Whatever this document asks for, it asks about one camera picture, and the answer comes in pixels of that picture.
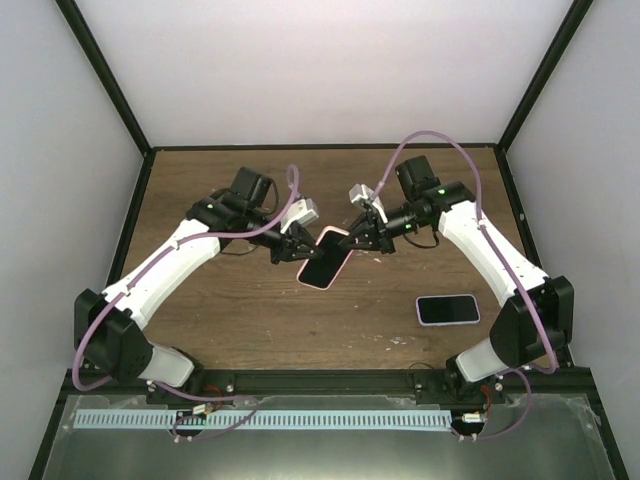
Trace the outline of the black phone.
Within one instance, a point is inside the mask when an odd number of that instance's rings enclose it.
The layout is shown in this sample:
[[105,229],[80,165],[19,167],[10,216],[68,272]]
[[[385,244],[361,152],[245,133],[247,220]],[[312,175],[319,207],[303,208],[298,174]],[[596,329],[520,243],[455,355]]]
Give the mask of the black phone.
[[424,327],[472,325],[481,320],[477,300],[471,294],[421,296],[415,307]]

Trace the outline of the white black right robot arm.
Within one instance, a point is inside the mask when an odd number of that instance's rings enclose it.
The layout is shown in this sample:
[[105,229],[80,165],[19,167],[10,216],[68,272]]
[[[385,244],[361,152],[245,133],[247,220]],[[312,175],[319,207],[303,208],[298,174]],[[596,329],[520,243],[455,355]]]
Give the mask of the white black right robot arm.
[[340,246],[391,254],[395,238],[431,227],[487,282],[501,310],[485,340],[447,360],[444,389],[451,400],[468,402],[489,377],[552,357],[570,343],[573,286],[523,256],[483,213],[478,192],[459,181],[441,183],[423,156],[404,161],[395,173],[406,199],[399,207],[385,208],[364,184],[351,188],[350,201],[362,212]]

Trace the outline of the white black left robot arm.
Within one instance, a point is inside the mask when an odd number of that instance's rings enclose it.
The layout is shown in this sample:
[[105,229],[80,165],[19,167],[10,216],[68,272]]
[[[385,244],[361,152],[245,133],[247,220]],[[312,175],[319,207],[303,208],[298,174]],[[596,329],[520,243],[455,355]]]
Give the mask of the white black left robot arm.
[[92,383],[93,388],[111,380],[141,379],[168,386],[181,403],[196,402],[205,381],[195,372],[195,360],[177,348],[149,341],[144,330],[177,287],[234,240],[269,250],[274,265],[320,256],[306,229],[318,217],[316,205],[299,194],[297,166],[288,167],[286,178],[290,196],[280,212],[268,218],[259,207],[270,178],[241,168],[230,188],[196,202],[169,239],[127,276],[100,293],[83,291],[74,305],[79,337],[74,386],[88,390],[80,367],[89,361],[106,375]]

